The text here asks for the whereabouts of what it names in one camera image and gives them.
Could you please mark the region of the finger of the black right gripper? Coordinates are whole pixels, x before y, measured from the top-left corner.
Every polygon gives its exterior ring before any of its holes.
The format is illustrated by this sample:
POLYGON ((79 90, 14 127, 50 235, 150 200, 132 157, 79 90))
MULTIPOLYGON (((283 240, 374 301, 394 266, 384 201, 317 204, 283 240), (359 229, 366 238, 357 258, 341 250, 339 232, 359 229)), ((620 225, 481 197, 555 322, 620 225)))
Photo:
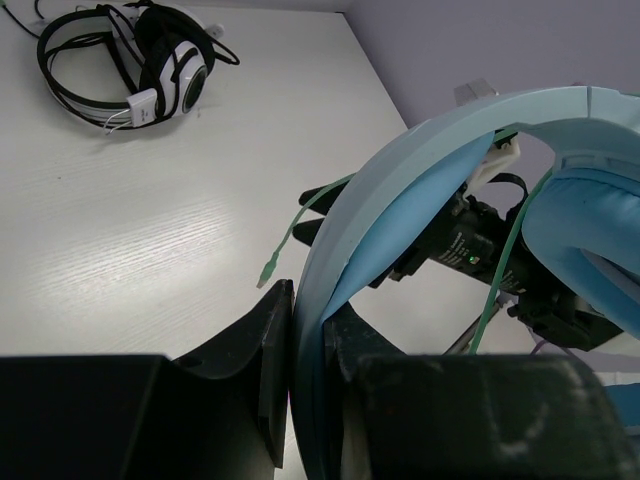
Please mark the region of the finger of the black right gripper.
POLYGON ((292 230, 293 238, 311 247, 324 220, 325 218, 317 218, 296 224, 292 230))

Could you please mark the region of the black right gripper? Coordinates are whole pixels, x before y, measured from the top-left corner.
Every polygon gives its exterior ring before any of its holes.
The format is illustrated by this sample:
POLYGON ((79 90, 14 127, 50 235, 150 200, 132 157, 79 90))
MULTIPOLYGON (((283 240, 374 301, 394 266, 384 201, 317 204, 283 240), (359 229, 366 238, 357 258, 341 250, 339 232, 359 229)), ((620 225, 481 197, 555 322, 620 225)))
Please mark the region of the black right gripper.
MULTIPOLYGON (((307 211, 326 216, 348 181, 334 186, 307 211)), ((323 186, 306 190, 298 198, 303 207, 323 186)), ((491 284, 504 244, 519 213, 518 202, 504 219, 497 210, 462 185, 439 210, 413 243, 369 286, 385 279, 400 281, 413 275, 427 260, 435 261, 487 285, 491 284)), ((565 348, 592 350, 622 330, 590 306, 544 267, 518 237, 509 255, 499 291, 517 297, 508 315, 530 327, 545 340, 565 348)))

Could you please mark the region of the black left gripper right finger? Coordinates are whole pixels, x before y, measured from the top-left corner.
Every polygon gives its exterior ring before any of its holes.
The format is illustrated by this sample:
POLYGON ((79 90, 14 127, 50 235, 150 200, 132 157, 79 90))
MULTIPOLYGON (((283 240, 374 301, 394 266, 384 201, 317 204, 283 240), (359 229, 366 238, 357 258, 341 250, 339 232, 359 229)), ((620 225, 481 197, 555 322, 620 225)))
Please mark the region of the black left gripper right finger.
POLYGON ((323 326, 333 479, 631 479, 635 448, 566 355, 409 355, 350 306, 323 326))

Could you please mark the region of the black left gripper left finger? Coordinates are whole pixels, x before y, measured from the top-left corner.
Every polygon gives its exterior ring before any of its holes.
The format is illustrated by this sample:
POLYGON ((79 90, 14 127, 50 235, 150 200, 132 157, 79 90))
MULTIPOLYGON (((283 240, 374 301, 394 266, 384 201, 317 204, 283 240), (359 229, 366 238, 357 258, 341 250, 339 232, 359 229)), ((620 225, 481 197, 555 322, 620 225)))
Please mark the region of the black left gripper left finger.
POLYGON ((270 479, 282 467, 294 300, 276 282, 196 349, 5 357, 5 479, 270 479))

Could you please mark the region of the light blue headphones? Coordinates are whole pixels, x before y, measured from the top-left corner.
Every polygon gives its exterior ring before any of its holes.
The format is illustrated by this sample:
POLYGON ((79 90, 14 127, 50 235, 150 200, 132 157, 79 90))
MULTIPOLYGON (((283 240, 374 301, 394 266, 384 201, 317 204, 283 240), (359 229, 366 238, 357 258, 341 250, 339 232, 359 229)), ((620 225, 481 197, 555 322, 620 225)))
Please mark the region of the light blue headphones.
POLYGON ((592 86, 486 97, 393 140, 347 184, 311 247, 294 309, 292 409, 311 479, 329 475, 321 328, 390 265, 481 164, 500 129, 556 159, 515 232, 561 282, 639 333, 639 100, 592 86))

